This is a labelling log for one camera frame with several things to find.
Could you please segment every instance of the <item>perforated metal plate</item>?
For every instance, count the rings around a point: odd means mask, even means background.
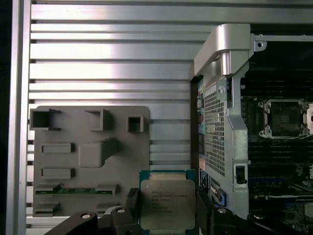
[[[217,100],[216,91],[204,98],[206,165],[225,176],[224,171],[224,102]]]

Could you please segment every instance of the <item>circuit board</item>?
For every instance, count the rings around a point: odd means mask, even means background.
[[[249,71],[241,81],[250,161],[249,211],[278,218],[303,235],[313,233],[309,84],[313,81],[306,72]]]

